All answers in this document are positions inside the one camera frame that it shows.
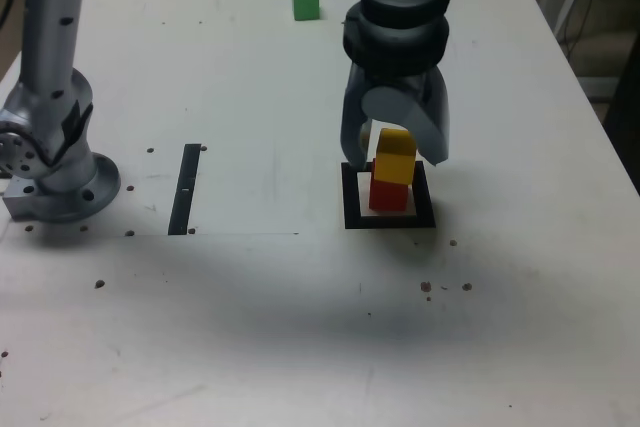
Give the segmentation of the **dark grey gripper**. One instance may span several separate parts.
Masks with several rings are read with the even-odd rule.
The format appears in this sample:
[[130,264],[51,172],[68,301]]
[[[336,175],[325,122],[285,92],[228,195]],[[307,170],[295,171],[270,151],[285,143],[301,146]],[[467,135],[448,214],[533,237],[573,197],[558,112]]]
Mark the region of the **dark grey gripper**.
[[449,106],[441,72],[404,77],[371,75],[370,82],[361,67],[351,65],[340,127],[340,145],[350,166],[365,167],[370,119],[405,128],[419,154],[431,165],[446,161]]

